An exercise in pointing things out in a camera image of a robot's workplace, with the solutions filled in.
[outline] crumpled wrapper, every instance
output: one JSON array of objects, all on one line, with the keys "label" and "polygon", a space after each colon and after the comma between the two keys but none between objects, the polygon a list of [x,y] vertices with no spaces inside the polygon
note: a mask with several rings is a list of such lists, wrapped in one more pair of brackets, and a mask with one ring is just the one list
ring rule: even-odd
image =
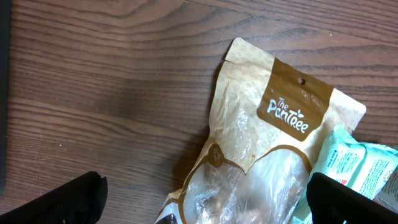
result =
[{"label": "crumpled wrapper", "polygon": [[287,223],[333,127],[361,103],[237,38],[211,106],[210,135],[156,223]]}]

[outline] snack bag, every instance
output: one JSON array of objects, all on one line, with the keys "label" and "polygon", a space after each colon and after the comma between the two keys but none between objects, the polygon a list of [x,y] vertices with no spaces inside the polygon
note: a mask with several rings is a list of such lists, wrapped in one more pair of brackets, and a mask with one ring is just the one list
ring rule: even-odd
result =
[{"label": "snack bag", "polygon": [[217,79],[210,134],[156,222],[287,223],[323,140],[366,108],[237,38]]},{"label": "snack bag", "polygon": [[[339,125],[325,139],[318,162],[310,176],[314,172],[321,172],[393,210],[393,207],[383,200],[383,192],[395,195],[392,191],[396,190],[398,185],[395,185],[396,178],[392,174],[397,166],[397,150],[380,144],[357,142],[344,127]],[[378,192],[382,197],[375,198]],[[291,223],[312,223],[312,214],[305,194],[294,210]]]}]

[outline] dark brown wooden surface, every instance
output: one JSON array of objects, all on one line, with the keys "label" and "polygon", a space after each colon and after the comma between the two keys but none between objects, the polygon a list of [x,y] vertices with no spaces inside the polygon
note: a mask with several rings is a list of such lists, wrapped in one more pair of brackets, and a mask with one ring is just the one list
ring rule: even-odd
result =
[{"label": "dark brown wooden surface", "polygon": [[96,170],[100,223],[153,223],[208,135],[216,68],[243,37],[361,101],[396,143],[396,0],[12,0],[0,213]]}]

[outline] brown label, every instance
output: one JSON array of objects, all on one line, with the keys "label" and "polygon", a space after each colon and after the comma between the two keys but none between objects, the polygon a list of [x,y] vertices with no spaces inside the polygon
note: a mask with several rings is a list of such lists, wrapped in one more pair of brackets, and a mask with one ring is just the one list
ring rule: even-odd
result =
[{"label": "brown label", "polygon": [[333,87],[275,58],[257,115],[293,138],[304,141],[329,107]]}]

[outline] barcode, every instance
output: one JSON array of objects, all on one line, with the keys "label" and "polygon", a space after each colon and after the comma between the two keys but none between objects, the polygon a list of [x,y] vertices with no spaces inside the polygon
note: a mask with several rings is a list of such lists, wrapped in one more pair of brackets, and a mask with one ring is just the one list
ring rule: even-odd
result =
[{"label": "barcode", "polygon": [[389,203],[387,203],[386,201],[384,201],[381,198],[378,198],[379,202],[383,204],[383,206],[385,206],[386,208],[388,208],[389,210],[395,212],[398,214],[398,210],[396,208],[394,208],[393,206],[391,206]]}]

